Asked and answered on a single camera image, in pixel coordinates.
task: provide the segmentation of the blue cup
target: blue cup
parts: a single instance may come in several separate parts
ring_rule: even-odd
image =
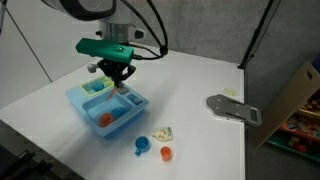
[[[146,152],[150,149],[150,143],[147,137],[140,136],[136,139],[136,155],[139,157],[143,152]]]

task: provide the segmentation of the orange cup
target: orange cup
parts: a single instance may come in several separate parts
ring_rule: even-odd
[[[106,127],[113,122],[113,118],[110,113],[104,113],[99,119],[99,126]]]
[[[160,153],[163,161],[168,161],[171,158],[171,149],[167,146],[163,146]]]

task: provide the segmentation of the small toy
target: small toy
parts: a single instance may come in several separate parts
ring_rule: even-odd
[[[160,154],[163,161],[169,161],[171,158],[171,149],[167,146],[163,146],[160,150]]]
[[[320,113],[319,93],[314,94],[301,108],[314,113]]]
[[[304,144],[301,144],[301,143],[298,143],[298,142],[295,142],[293,145],[292,145],[292,148],[299,151],[299,152],[302,152],[302,153],[305,153],[307,152],[307,146],[305,146]]]
[[[110,113],[104,113],[99,119],[99,126],[106,127],[113,122],[113,118]]]
[[[159,141],[172,141],[173,135],[170,127],[160,128],[152,133],[152,137]]]
[[[293,141],[291,140],[291,141],[288,142],[288,145],[289,145],[290,147],[292,147],[294,143],[295,143],[295,142],[293,142]]]
[[[293,142],[299,142],[300,141],[300,138],[299,137],[297,137],[297,136],[291,136],[291,141],[293,141]]]
[[[151,145],[149,143],[149,140],[147,137],[145,136],[140,136],[136,139],[136,143],[135,143],[137,150],[135,152],[135,154],[137,155],[137,157],[140,157],[140,155],[143,152],[146,152],[150,149]]]
[[[288,127],[288,121],[284,121],[282,124],[281,124],[281,128],[287,128]]]
[[[297,122],[297,125],[298,125],[298,127],[299,127],[299,129],[301,129],[301,131],[303,132],[303,133],[310,133],[311,131],[307,128],[307,126],[305,125],[305,123],[303,123],[303,122]]]
[[[294,129],[297,128],[297,126],[295,124],[287,124],[287,128],[291,129],[291,130],[294,130]]]

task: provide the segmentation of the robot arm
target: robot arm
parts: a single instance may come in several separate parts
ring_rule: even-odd
[[[160,23],[165,37],[165,45],[162,45],[142,15],[127,0],[41,0],[48,6],[68,14],[82,21],[99,20],[100,30],[96,32],[103,40],[82,39],[76,49],[79,53],[103,58],[97,65],[90,64],[89,72],[95,72],[100,68],[104,74],[110,77],[117,88],[121,88],[122,81],[131,76],[135,67],[130,65],[132,59],[154,60],[164,57],[168,52],[168,43],[165,28],[152,0],[146,0]],[[152,52],[156,57],[145,58],[133,53],[129,47],[130,37],[143,38],[144,32],[132,26],[131,11],[134,12],[146,25],[150,33],[160,46],[160,55]]]

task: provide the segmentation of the black floor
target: black floor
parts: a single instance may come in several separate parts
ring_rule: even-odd
[[[320,180],[320,163],[267,144],[247,148],[247,180]]]

